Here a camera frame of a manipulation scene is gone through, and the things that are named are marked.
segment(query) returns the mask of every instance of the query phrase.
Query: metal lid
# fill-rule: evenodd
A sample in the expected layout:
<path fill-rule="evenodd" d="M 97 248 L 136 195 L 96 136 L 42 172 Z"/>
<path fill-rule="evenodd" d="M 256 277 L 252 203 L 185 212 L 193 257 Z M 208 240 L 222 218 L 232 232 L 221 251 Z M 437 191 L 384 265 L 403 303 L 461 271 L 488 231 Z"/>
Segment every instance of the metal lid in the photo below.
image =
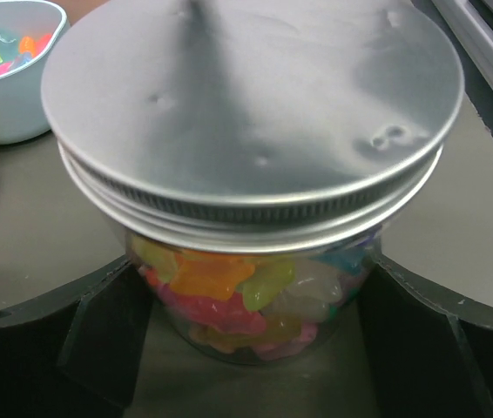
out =
<path fill-rule="evenodd" d="M 441 147 L 403 190 L 391 193 L 373 205 L 353 212 L 350 216 L 328 219 L 312 224 L 289 227 L 249 226 L 239 229 L 234 225 L 179 223 L 176 219 L 151 216 L 148 212 L 129 207 L 114 199 L 108 189 L 86 177 L 86 170 L 60 144 L 64 166 L 77 187 L 110 218 L 135 233 L 173 246 L 217 253 L 289 253 L 322 248 L 352 246 L 382 231 L 393 217 L 424 186 L 432 175 L 442 154 Z"/>
<path fill-rule="evenodd" d="M 217 229 L 321 222 L 405 190 L 456 118 L 463 72 L 392 0 L 115 0 L 60 40 L 42 97 L 128 211 Z"/>

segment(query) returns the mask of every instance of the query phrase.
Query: bowl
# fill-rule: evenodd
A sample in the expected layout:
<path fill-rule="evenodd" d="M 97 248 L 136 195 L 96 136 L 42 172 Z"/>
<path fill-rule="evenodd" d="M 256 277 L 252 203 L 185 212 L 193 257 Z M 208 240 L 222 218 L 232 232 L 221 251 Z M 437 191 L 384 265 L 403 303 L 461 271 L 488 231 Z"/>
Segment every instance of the bowl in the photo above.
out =
<path fill-rule="evenodd" d="M 47 46 L 29 63 L 0 76 L 0 145 L 34 138 L 50 129 L 40 98 L 41 77 L 52 46 L 68 28 L 66 13 L 54 3 L 0 1 L 0 30 L 35 39 L 51 34 Z"/>

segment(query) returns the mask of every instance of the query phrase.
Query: red gummy candy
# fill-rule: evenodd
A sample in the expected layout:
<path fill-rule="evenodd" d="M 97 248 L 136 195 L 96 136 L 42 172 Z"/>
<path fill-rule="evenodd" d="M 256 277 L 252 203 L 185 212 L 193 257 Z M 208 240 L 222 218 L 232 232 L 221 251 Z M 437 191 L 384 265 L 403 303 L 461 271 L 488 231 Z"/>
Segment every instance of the red gummy candy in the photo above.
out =
<path fill-rule="evenodd" d="M 50 33 L 47 33 L 43 35 L 39 40 L 36 42 L 36 55 L 39 55 L 41 51 L 45 49 L 47 44 L 51 41 L 52 35 Z"/>
<path fill-rule="evenodd" d="M 168 307 L 188 320 L 216 328 L 224 334 L 262 334 L 266 320 L 259 312 L 247 311 L 240 293 L 229 300 L 206 296 L 185 296 L 173 292 L 163 283 L 157 287 L 158 296 Z"/>
<path fill-rule="evenodd" d="M 156 287 L 157 285 L 160 284 L 160 281 L 158 279 L 158 274 L 153 268 L 148 268 L 145 271 L 144 276 L 145 276 L 145 281 L 148 282 L 148 285 L 152 287 Z"/>

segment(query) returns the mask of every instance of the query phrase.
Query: gray surface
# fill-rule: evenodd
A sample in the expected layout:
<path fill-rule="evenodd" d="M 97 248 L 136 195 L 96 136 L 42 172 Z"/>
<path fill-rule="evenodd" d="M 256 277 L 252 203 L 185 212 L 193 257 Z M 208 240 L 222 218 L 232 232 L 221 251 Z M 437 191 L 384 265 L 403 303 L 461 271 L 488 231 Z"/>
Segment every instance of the gray surface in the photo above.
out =
<path fill-rule="evenodd" d="M 384 233 L 383 251 L 493 307 L 493 139 L 469 101 L 435 174 Z"/>
<path fill-rule="evenodd" d="M 313 353 L 245 369 L 207 358 L 184 342 L 156 307 L 135 402 L 125 418 L 378 418 L 356 306 Z"/>
<path fill-rule="evenodd" d="M 70 182 L 52 135 L 0 148 L 0 309 L 122 253 L 98 210 Z"/>

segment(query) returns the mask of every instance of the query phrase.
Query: screw-top lid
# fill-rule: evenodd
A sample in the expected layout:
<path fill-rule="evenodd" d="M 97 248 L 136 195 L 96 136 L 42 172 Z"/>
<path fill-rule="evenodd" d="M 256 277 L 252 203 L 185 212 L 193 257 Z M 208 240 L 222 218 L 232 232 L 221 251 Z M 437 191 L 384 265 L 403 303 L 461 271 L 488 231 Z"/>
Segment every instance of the screw-top lid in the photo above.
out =
<path fill-rule="evenodd" d="M 321 223 L 410 189 L 463 73 L 391 0 L 111 0 L 57 44 L 42 93 L 79 178 L 149 217 L 152 238 L 162 219 L 233 224 L 240 243 L 245 224 Z"/>

